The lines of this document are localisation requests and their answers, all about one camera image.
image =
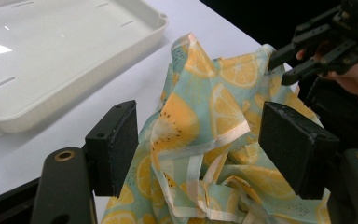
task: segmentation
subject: white table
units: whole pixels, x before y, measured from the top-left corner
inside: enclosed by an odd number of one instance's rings
[[[211,58],[232,57],[255,51],[260,45],[198,0],[145,0],[165,13],[169,25],[160,45],[148,57],[106,83],[77,105],[66,108],[25,133],[0,137],[0,194],[38,178],[47,155],[63,147],[82,147],[86,134],[113,106],[135,100],[138,130],[157,107],[171,44],[190,32]],[[107,197],[96,197],[101,221]]]

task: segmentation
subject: lemon print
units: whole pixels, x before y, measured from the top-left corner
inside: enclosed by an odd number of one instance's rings
[[[222,205],[213,197],[206,198],[206,205],[213,210],[222,211]]]
[[[256,94],[255,95],[255,104],[260,107],[260,108],[263,108],[264,106],[264,102],[268,99],[267,96],[263,96],[263,95],[260,95],[260,94]]]
[[[292,92],[287,95],[286,104],[309,119],[315,117],[315,114]]]
[[[245,54],[219,61],[219,76],[238,87],[251,88],[257,82],[257,64],[254,56]]]
[[[251,136],[251,135],[246,136],[246,142],[248,144],[253,144],[253,143],[257,142],[257,141],[258,141],[257,136]]]
[[[113,208],[117,205],[129,204],[129,203],[133,203],[133,194],[129,186],[127,184],[124,184],[120,192],[120,196],[118,198],[117,197],[109,198],[109,202],[107,203],[106,209]]]
[[[144,126],[144,128],[141,130],[141,133],[139,134],[139,142],[143,143],[145,141],[147,141],[147,142],[150,141],[150,137],[152,136],[152,131],[153,131],[153,127],[154,127],[155,123],[156,123],[156,121],[153,120],[153,121],[151,121],[149,123],[149,125],[146,128]],[[150,151],[150,145],[149,144],[139,144],[138,148],[141,148],[141,147],[144,147],[145,150]]]
[[[269,81],[269,95],[274,96],[281,88],[281,77],[275,76]]]
[[[179,185],[179,188],[180,188],[185,194],[188,194],[186,182],[183,182],[182,184],[180,184],[180,185]]]
[[[164,172],[164,176],[168,182],[168,187],[170,187],[170,188],[176,187],[176,182],[169,175],[167,175],[165,172]]]
[[[257,195],[257,193],[252,188],[252,186],[247,181],[245,181],[244,179],[241,179],[241,178],[239,178],[237,176],[231,176],[227,180],[225,180],[225,182],[227,182],[227,185],[229,187],[232,187],[234,189],[239,188],[240,190],[243,190],[244,193],[246,194],[247,198],[249,198],[249,199],[261,204],[260,197]],[[246,208],[246,205],[243,206],[242,203],[243,202],[241,202],[241,200],[239,200],[239,206],[237,206],[237,207],[239,208],[240,211],[245,211],[244,209]]]
[[[174,73],[174,74],[173,74],[173,80],[172,80],[173,86],[175,86],[176,83],[178,83],[178,81],[179,81],[179,74],[178,74],[178,73]]]
[[[188,219],[187,224],[205,224],[205,218],[191,217]]]
[[[142,219],[138,221],[138,224],[157,224],[157,221],[154,216],[146,213]]]
[[[203,163],[205,163],[208,166],[211,165],[212,162],[214,161],[214,159],[216,159],[216,157],[220,156],[228,147],[229,147],[229,144],[224,145],[222,147],[217,147],[217,148],[205,153],[204,157],[203,157]]]
[[[164,217],[159,223],[160,224],[173,224],[170,216]]]
[[[247,146],[240,146],[237,150],[230,151],[230,154],[238,164],[255,164],[259,157],[259,149],[260,147],[249,144]]]
[[[159,97],[159,100],[162,102],[164,101],[165,97],[167,96],[167,92],[166,91],[162,91],[161,96]]]
[[[255,183],[263,192],[278,199],[295,197],[295,192],[283,178],[281,173],[259,166],[245,166],[242,171],[250,181]]]
[[[182,50],[182,52],[184,52],[185,54],[188,54],[188,46],[189,46],[188,43],[181,46],[181,50]]]
[[[215,139],[228,133],[245,121],[234,97],[221,83],[213,87],[209,106],[212,135]]]
[[[200,132],[196,113],[176,93],[168,97],[150,137],[152,160],[159,170],[158,153],[187,146]]]
[[[216,76],[216,69],[212,61],[196,40],[190,43],[185,70],[198,77],[208,78]]]
[[[237,208],[239,213],[244,213],[244,214],[249,213],[249,208],[245,202],[240,201]]]
[[[133,224],[135,215],[131,211],[116,211],[109,213],[102,220],[102,224]]]
[[[244,100],[242,102],[242,113],[245,113],[248,111],[248,109],[251,107],[251,103],[248,100]]]
[[[228,196],[227,205],[226,205],[226,211],[229,213],[236,214],[237,213],[237,206],[238,206],[238,200],[240,198],[240,195],[236,194],[234,190],[232,190]]]
[[[252,134],[259,135],[260,133],[260,125],[261,125],[261,117],[257,113],[253,111],[245,112],[246,120],[248,121],[249,127],[251,129]]]
[[[327,209],[327,200],[329,197],[324,197],[321,200],[321,203],[316,207],[316,217],[318,218],[318,223],[328,224],[330,223],[330,216]]]
[[[150,156],[146,155],[136,169],[136,185],[141,194],[147,199],[151,198]]]
[[[153,180],[152,195],[153,206],[161,208],[165,204],[165,199],[164,193],[162,192],[161,186],[159,185],[157,179]]]
[[[282,224],[301,224],[302,223],[300,221],[294,220],[291,217],[288,217],[283,214],[274,214],[273,216],[274,216],[275,220],[278,221],[278,223],[282,223]]]

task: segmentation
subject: finger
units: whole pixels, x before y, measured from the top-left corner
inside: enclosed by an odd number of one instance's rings
[[[296,58],[297,58],[298,60],[303,60],[305,53],[306,53],[306,50],[305,50],[305,49],[302,49],[301,51],[299,51],[299,52],[296,54]]]
[[[323,79],[328,79],[328,80],[336,80],[338,75],[334,71],[329,71],[326,74],[320,74],[319,77],[323,78]]]
[[[324,56],[326,53],[328,53],[331,49],[333,49],[332,43],[330,43],[328,40],[324,41],[319,45],[319,47],[316,49],[316,52],[322,56]]]

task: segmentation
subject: white tray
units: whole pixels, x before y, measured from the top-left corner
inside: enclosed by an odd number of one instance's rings
[[[134,63],[167,25],[142,0],[0,0],[0,135],[32,128]]]

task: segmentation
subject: fabric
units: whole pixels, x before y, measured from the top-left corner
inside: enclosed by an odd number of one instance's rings
[[[257,142],[265,101],[321,125],[281,86],[283,65],[268,71],[273,50],[211,60],[193,34],[172,45],[160,103],[103,224],[329,223],[329,192],[300,199]]]

